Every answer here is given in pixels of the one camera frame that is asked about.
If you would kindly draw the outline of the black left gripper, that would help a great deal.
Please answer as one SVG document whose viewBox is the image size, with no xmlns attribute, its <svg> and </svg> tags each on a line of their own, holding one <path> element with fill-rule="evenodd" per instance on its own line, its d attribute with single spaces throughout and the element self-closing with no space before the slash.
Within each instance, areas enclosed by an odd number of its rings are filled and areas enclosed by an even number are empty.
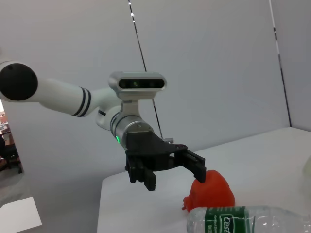
<svg viewBox="0 0 311 233">
<path fill-rule="evenodd" d="M 153 132 L 129 133 L 125 154 L 130 182 L 144 183 L 148 191 L 156 189 L 156 175 L 152 171 L 172 169 L 175 165 L 186 168 L 200 183 L 206 181 L 205 158 L 183 144 L 168 143 Z"/>
</svg>

